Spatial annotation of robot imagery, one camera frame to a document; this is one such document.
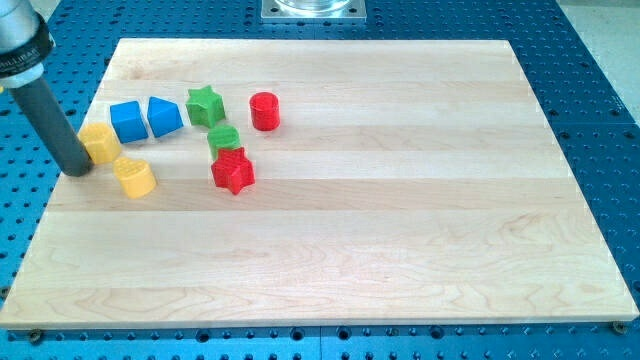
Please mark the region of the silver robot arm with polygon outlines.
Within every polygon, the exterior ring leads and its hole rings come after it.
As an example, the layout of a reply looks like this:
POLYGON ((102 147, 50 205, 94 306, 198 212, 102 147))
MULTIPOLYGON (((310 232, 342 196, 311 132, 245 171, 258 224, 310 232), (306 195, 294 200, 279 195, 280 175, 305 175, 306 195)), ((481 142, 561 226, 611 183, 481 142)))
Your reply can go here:
POLYGON ((29 0, 1 0, 1 86, 15 89, 43 75, 55 41, 29 0))

